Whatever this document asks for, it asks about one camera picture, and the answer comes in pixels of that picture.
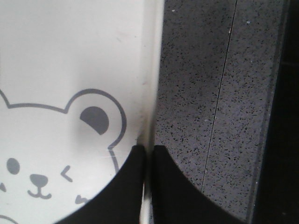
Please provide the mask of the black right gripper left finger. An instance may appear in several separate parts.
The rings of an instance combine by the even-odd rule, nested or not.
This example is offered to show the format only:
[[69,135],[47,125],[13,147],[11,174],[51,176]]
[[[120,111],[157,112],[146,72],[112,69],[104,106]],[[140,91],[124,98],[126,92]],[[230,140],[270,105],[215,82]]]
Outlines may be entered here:
[[94,199],[58,223],[138,224],[145,164],[144,146],[133,146],[112,181]]

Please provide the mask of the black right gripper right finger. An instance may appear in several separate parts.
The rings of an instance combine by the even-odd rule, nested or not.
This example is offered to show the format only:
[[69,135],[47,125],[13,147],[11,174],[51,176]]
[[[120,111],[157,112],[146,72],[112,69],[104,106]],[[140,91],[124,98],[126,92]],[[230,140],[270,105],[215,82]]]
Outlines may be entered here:
[[156,224],[240,224],[210,201],[180,171],[165,146],[152,153],[151,191]]

